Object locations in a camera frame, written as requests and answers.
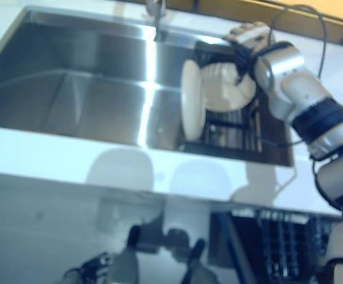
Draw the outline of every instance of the stainless steel sink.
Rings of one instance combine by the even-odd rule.
[[[223,125],[213,128],[209,121],[197,144],[185,143],[183,63],[196,59],[197,43],[230,47],[212,35],[174,28],[154,42],[155,33],[154,27],[106,16],[23,11],[0,45],[0,127],[291,164],[287,149],[268,148],[250,133],[238,133],[243,129],[222,131]],[[284,142],[284,124],[265,115],[254,117],[257,133]],[[231,125],[249,118],[241,112],[228,117],[236,118]]]

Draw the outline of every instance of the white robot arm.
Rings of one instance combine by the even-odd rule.
[[[225,38],[253,49],[248,72],[267,94],[270,112],[296,131],[313,160],[329,161],[315,175],[316,187],[343,214],[343,106],[307,70],[295,46],[269,45],[268,32],[260,27],[245,24]],[[334,284],[343,284],[343,222],[331,234],[326,264],[334,267]]]

